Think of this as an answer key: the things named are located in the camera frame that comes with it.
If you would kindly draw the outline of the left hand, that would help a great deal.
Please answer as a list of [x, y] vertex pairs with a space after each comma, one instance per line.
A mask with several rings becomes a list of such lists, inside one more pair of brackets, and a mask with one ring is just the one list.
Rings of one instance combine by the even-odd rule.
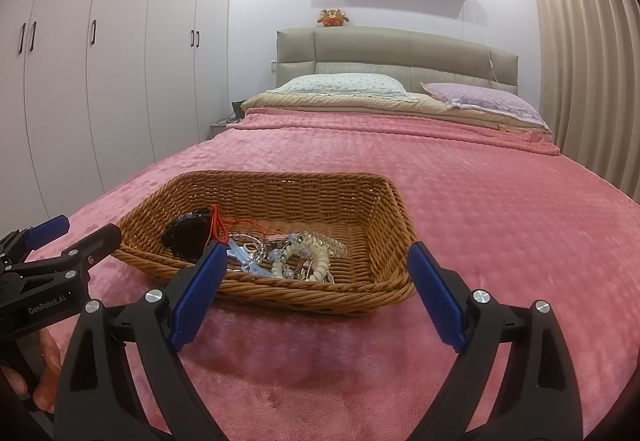
[[37, 409], [53, 414], [62, 372], [62, 359], [60, 348], [48, 328], [38, 331], [38, 348], [34, 360], [37, 362], [32, 375], [36, 376], [34, 381], [37, 384], [32, 389], [29, 389], [29, 381], [25, 379], [32, 370], [30, 365], [26, 366], [25, 372], [2, 364], [2, 374], [17, 395], [31, 395]]

